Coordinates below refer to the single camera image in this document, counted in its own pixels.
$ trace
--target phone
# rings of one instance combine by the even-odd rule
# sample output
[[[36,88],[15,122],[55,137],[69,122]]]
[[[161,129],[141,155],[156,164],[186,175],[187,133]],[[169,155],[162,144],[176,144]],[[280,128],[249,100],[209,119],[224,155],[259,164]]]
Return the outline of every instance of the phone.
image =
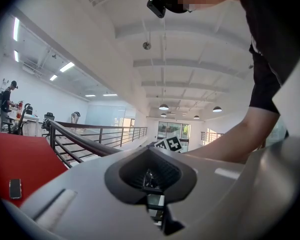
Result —
[[[11,199],[20,199],[22,197],[21,180],[19,178],[10,179],[9,195]]]

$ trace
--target glass window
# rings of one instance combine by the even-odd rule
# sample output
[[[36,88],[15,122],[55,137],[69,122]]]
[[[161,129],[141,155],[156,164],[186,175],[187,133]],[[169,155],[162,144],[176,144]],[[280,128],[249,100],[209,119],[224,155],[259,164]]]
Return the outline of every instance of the glass window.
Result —
[[[181,138],[182,139],[189,139],[190,136],[190,125],[189,124],[182,124],[182,131],[181,131]]]
[[[181,142],[181,146],[182,146],[181,153],[185,153],[185,152],[188,151],[188,145],[189,145],[188,142],[185,142],[185,141],[182,141],[182,142]]]
[[[173,122],[168,122],[167,123],[167,128],[166,128],[166,137],[173,137],[177,136],[180,138],[181,136],[181,124],[180,123],[173,123]]]
[[[166,123],[159,122],[158,137],[166,137]]]
[[[123,121],[123,126],[124,127],[130,127],[131,125],[131,119],[130,118],[125,118]]]

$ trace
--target red surface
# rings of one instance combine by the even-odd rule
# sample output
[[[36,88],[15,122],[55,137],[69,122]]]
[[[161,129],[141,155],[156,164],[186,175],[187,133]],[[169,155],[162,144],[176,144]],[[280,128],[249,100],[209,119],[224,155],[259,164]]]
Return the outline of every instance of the red surface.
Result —
[[[43,137],[0,133],[0,197],[20,206],[67,168]],[[9,198],[10,179],[21,179],[21,199]]]

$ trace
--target fire extinguisher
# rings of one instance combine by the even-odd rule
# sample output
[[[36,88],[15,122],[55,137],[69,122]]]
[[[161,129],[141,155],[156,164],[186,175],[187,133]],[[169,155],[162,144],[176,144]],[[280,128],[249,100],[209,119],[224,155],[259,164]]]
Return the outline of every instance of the fire extinguisher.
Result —
[[[23,106],[23,101],[19,101],[18,107],[17,107],[17,110],[16,110],[16,118],[17,119],[21,118],[22,106]]]

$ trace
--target gray plastic panel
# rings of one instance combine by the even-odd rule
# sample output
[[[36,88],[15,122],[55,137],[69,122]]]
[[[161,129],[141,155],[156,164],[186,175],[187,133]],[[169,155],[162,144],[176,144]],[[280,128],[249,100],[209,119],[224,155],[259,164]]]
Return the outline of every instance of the gray plastic panel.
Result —
[[[117,200],[104,182],[106,169],[135,150],[83,162],[32,194],[21,210],[33,218],[62,189],[78,194],[53,232],[66,239],[153,239],[163,234],[153,224],[144,205]]]
[[[84,162],[36,191],[21,210],[33,218],[61,189],[78,192],[57,223],[55,234],[66,239],[255,239],[291,207],[300,189],[300,138],[290,137],[253,152],[245,165],[160,151],[197,172],[197,183],[183,201],[168,205],[185,228],[163,235],[144,205],[117,200],[106,188],[107,168],[136,150]],[[217,168],[241,172],[237,179]]]

